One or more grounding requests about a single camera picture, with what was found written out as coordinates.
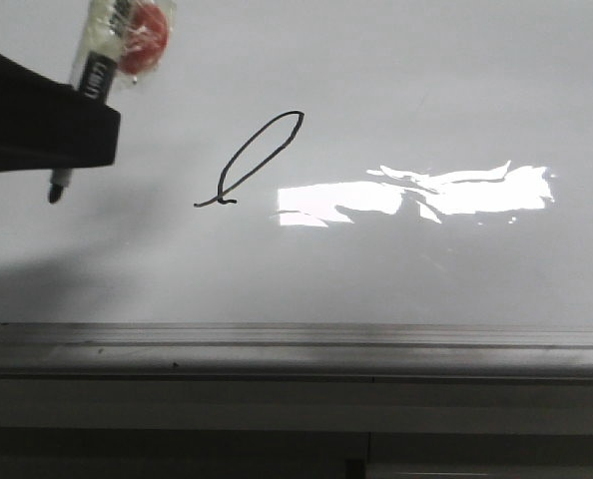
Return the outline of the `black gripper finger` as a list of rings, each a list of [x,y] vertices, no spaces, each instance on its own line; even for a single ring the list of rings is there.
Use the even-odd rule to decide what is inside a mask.
[[[114,164],[121,115],[0,54],[0,173]]]

